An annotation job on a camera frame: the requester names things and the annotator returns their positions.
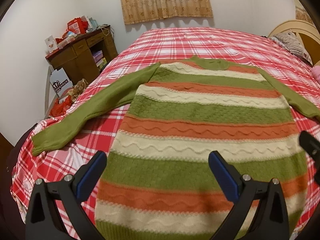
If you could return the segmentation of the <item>green orange cream striped sweater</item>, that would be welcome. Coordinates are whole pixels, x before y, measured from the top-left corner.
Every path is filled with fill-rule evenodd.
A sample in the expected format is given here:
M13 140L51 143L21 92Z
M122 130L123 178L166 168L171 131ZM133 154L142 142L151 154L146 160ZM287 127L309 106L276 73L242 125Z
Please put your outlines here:
M67 145L86 121L129 105L98 186L106 239L207 239L231 209L208 165L219 152L241 173L277 177L293 231L306 202L306 154L295 109L319 108L261 68L222 59L162 61L124 75L33 136L33 154Z

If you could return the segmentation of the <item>pink folded blanket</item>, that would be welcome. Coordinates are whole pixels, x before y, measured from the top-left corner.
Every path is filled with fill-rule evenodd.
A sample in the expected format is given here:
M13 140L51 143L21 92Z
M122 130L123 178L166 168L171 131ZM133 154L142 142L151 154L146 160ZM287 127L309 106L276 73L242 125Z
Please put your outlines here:
M313 78L318 83L320 83L320 66L319 65L315 65L315 66L312 67L311 74L312 74Z

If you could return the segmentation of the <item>striped grey pillow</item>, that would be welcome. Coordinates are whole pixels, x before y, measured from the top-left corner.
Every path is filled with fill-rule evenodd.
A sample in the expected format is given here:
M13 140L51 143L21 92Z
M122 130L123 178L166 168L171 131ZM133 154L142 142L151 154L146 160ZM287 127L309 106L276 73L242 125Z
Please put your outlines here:
M305 47L300 43L299 39L292 31L286 31L272 35L271 40L276 42L282 48L288 50L291 54L300 58L305 63L312 66L312 59Z

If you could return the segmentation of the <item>cream wooden headboard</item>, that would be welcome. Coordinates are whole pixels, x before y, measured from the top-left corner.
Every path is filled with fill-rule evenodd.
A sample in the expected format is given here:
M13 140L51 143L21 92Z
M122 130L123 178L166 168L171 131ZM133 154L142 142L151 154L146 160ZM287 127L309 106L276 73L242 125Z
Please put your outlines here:
M318 30L309 22L303 20L289 20L275 27L268 37L285 31L292 31L310 54L313 65L319 65L320 40Z

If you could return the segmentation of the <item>red bag beside bed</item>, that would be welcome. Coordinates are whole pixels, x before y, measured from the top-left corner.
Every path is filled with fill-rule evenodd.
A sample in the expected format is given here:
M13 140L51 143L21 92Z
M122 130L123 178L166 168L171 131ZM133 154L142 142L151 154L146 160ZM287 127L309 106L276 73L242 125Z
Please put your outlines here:
M52 117L62 116L67 112L67 110L71 107L71 105L72 105L72 98L70 95L67 96L65 100L61 103L59 103L59 99L56 99L52 109L49 112L49 115Z

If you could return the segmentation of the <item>beige curtain at headboard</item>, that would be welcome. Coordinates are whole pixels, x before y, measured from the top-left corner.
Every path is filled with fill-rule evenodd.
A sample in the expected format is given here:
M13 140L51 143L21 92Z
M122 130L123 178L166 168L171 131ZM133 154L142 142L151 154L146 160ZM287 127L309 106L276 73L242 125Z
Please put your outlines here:
M299 0L293 0L293 1L295 3L296 19L308 22L313 26L315 26L313 20L311 19L310 15L306 11L306 9L303 7L303 5L300 3L300 1Z

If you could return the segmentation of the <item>white box with black logo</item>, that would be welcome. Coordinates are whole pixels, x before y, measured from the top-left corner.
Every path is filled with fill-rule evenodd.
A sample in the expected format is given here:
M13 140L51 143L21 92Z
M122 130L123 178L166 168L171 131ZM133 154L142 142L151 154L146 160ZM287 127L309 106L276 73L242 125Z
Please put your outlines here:
M51 73L50 84L59 97L61 97L66 90L73 87L71 80L63 68L60 70L56 69Z

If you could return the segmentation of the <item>dark brown wooden desk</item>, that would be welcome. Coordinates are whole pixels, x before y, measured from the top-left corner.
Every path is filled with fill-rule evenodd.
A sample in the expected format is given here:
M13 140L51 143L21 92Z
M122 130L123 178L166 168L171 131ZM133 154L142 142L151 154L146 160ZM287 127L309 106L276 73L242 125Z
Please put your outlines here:
M118 56L113 35L110 25L103 25L88 34L77 36L62 49L47 55L46 59L54 70L62 68L73 84L81 79L91 83L100 75L93 54L102 51L108 63Z

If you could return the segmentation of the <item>white card with orange print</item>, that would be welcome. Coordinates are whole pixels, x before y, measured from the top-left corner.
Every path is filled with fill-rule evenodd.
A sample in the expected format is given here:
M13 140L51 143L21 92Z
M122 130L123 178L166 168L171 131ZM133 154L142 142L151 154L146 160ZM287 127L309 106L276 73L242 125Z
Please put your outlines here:
M52 35L45 39L45 43L47 45L49 53L52 53L53 51L58 49L57 42Z

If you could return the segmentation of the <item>red gift box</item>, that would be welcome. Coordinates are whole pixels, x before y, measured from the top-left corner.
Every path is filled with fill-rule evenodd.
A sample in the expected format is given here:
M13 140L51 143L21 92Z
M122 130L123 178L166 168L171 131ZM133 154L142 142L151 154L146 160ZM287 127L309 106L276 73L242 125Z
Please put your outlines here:
M88 22L83 21L81 18L74 18L67 23L67 29L76 35L85 34L88 29Z

